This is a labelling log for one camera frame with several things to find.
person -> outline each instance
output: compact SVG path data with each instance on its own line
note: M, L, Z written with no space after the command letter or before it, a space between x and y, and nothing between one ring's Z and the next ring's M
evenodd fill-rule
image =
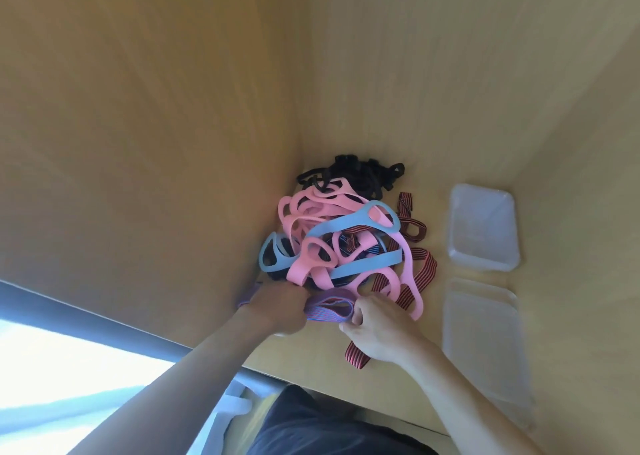
M307 321L308 293L265 283L252 301L192 352L108 417L71 454L184 454L249 354L270 335ZM462 454L539 454L521 430L477 391L399 306L381 294L361 297L342 330L365 354L404 369L421 387ZM306 392L286 388L249 453L433 454L395 431L318 412Z

right hand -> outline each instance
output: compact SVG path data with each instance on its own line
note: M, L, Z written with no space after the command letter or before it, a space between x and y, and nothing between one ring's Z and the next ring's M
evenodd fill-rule
M340 330L367 356L396 364L429 342L407 312L375 292L358 298L353 318L342 322Z

wooden surface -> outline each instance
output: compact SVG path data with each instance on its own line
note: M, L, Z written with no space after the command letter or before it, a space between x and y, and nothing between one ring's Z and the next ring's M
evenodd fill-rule
M640 0L283 0L307 167L403 161L507 187L640 21Z
M462 276L506 286L505 273L480 273L453 265L446 252L448 193L436 189L420 189L412 175L396 182L385 193L384 202L394 209L399 192L413 193L413 217L424 222L429 231L418 243L428 249L438 261L433 282L424 290L425 313L420 328L438 345L442 342L442 305L445 282L452 276ZM345 361L349 339L329 322L308 322L297 334L270 337L245 363L250 369L299 384L350 403L379 411L389 416L446 433L435 410L416 384L395 365L372 360L362 370Z
M194 346L301 169L262 0L0 0L0 278Z
M636 454L640 437L640 30L514 192L520 299L548 453Z

hand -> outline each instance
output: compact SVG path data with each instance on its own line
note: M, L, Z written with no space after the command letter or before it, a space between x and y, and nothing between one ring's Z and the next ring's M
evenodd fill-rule
M269 281L260 287L251 302L238 314L249 315L250 322L264 327L267 335L292 334L307 323L304 313L307 290L288 281Z
M380 293L359 298L340 330L367 356L396 364L429 342L409 314Z

